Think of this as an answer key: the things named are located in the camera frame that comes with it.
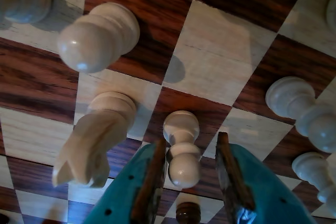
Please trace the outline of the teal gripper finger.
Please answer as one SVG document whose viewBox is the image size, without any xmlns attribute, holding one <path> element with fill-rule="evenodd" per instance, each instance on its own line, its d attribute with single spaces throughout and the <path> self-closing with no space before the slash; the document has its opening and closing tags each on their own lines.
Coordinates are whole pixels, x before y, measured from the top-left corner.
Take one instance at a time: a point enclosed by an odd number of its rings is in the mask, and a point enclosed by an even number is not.
<svg viewBox="0 0 336 224">
<path fill-rule="evenodd" d="M 250 151 L 219 132 L 216 171 L 228 223 L 315 223 L 302 201 Z"/>
<path fill-rule="evenodd" d="M 166 172 L 166 140 L 140 148 L 84 223 L 154 223 Z"/>
</svg>

